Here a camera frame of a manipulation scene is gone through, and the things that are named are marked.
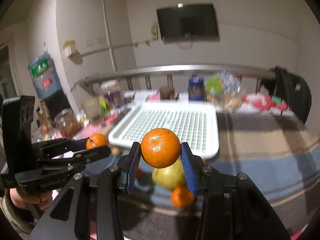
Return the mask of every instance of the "white tray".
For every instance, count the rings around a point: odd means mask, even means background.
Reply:
[[[154,128],[173,131],[193,154],[211,158],[219,149],[217,115],[204,102],[145,102],[134,106],[109,134],[111,144],[131,148]]]

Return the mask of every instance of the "human hand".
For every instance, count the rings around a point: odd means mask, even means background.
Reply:
[[[52,191],[38,195],[28,195],[19,188],[10,189],[10,198],[12,203],[21,209],[27,209],[26,203],[38,204],[41,210],[45,210],[52,202]]]

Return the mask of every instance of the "sleeve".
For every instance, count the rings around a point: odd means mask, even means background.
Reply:
[[[28,239],[35,224],[34,220],[25,219],[25,216],[19,214],[18,209],[12,204],[9,190],[5,191],[3,198],[0,198],[0,207],[12,227],[23,238]]]

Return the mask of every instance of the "blue water jug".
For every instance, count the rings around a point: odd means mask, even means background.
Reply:
[[[28,69],[40,100],[62,90],[54,61],[48,52],[31,61]]]

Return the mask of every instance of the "black monitor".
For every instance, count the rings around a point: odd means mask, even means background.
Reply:
[[[161,39],[164,41],[219,40],[213,4],[178,4],[157,9]]]

